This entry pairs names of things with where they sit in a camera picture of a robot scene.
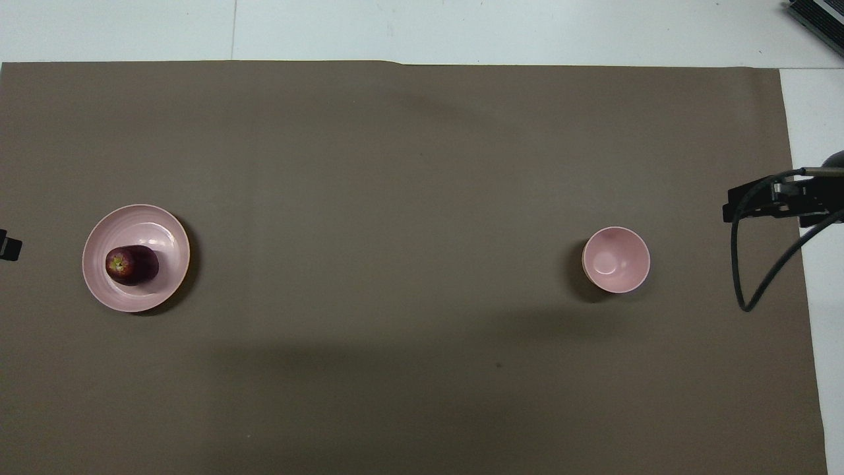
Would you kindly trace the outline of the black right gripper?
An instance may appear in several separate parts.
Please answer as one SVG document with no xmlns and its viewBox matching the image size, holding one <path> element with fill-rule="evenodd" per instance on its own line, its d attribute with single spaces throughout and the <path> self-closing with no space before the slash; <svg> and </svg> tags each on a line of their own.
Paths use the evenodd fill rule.
<svg viewBox="0 0 844 475">
<path fill-rule="evenodd" d="M 841 174 L 775 180 L 774 175 L 766 175 L 729 189 L 727 202 L 721 207 L 721 220 L 731 223 L 737 214 L 739 220 L 773 215 L 775 218 L 796 218 L 799 228 L 813 228 L 842 210 Z M 745 198 L 748 204 L 739 213 L 740 202 Z"/>
</svg>

